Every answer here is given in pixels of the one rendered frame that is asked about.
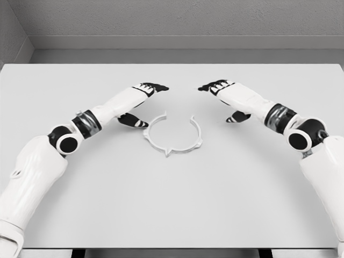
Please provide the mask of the thin white pipe clamp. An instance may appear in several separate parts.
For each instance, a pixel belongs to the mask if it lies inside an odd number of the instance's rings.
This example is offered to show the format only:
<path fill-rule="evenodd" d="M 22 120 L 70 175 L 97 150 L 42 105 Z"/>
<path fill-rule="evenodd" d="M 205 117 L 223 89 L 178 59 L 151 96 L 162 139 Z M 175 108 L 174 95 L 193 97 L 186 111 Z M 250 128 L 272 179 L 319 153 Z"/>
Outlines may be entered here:
<path fill-rule="evenodd" d="M 163 147 L 157 144 L 151 137 L 151 129 L 152 127 L 157 124 L 160 121 L 166 120 L 167 119 L 167 112 L 165 111 L 163 114 L 155 117 L 149 125 L 143 130 L 143 136 L 144 138 L 149 142 L 149 144 L 156 149 L 159 152 L 164 153 L 165 157 L 169 157 L 171 154 L 185 154 L 189 153 L 195 149 L 198 149 L 202 146 L 203 144 L 203 139 L 202 139 L 202 130 L 199 125 L 199 123 L 195 120 L 195 116 L 192 115 L 190 117 L 190 124 L 192 124 L 196 131 L 197 131 L 197 139 L 196 141 L 191 144 L 190 146 L 186 148 L 172 148 L 172 147 Z"/>

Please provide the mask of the left robot hand striped fingers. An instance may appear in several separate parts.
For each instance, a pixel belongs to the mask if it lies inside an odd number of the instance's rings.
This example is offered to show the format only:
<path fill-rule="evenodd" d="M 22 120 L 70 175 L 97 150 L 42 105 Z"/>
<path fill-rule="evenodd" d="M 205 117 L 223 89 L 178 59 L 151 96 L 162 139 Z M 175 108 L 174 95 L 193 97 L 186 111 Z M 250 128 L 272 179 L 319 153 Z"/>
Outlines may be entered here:
<path fill-rule="evenodd" d="M 160 91 L 168 91 L 169 88 L 156 83 L 140 83 L 129 87 L 110 99 L 104 106 L 106 111 L 106 121 L 113 118 L 124 125 L 142 128 L 148 127 L 148 123 L 129 113 L 132 109 L 138 107 L 153 94 Z"/>

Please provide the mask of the right robot hand striped fingers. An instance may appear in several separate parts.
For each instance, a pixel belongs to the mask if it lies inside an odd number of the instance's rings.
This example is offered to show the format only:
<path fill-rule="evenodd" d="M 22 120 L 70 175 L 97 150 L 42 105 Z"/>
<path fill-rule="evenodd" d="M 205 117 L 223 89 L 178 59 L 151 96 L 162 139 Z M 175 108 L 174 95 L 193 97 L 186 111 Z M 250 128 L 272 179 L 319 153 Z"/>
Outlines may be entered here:
<path fill-rule="evenodd" d="M 260 105 L 263 98 L 250 88 L 229 80 L 210 82 L 198 88 L 199 91 L 208 91 L 221 102 L 236 109 L 226 119 L 227 123 L 241 123 L 251 117 L 256 104 Z"/>

